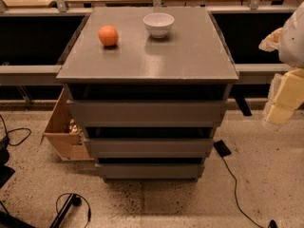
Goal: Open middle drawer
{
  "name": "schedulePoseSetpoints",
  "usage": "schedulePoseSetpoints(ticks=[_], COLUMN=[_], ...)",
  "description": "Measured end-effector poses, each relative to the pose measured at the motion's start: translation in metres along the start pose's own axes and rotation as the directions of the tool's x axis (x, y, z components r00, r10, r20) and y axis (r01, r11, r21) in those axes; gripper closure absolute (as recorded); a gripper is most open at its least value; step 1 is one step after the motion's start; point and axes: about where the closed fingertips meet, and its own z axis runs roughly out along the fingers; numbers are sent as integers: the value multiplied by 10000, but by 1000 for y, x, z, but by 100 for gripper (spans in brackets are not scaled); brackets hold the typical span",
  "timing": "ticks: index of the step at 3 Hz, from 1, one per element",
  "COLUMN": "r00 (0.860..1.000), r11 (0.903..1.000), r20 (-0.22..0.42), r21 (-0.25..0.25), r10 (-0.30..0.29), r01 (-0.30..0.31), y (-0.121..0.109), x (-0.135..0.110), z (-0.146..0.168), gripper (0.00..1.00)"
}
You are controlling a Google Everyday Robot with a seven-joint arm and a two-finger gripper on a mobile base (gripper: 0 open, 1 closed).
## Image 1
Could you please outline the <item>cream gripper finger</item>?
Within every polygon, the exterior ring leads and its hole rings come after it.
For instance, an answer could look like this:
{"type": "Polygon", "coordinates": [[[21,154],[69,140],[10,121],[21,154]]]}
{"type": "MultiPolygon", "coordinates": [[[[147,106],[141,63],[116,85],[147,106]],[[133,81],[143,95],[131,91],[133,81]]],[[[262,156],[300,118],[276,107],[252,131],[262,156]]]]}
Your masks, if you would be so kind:
{"type": "Polygon", "coordinates": [[[264,38],[258,48],[267,52],[272,52],[278,49],[282,28],[278,28],[264,38]]]}

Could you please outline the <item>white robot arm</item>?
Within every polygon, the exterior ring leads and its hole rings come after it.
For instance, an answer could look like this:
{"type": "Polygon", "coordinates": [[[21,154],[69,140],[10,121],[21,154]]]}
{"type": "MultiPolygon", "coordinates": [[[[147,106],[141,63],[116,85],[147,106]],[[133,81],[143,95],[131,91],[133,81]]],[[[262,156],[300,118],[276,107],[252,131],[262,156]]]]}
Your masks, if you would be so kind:
{"type": "Polygon", "coordinates": [[[276,49],[279,60],[292,68],[284,75],[275,75],[264,108],[263,124],[276,129],[304,103],[304,2],[258,48],[268,52],[276,49]]]}

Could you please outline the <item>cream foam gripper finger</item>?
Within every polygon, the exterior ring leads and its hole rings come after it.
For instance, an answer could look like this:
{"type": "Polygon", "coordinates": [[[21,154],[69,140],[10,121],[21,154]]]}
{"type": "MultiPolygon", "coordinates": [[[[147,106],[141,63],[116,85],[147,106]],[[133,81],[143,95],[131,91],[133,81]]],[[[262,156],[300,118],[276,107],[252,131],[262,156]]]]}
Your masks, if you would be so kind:
{"type": "Polygon", "coordinates": [[[276,74],[264,108],[264,125],[283,125],[304,104],[304,69],[276,74]]]}

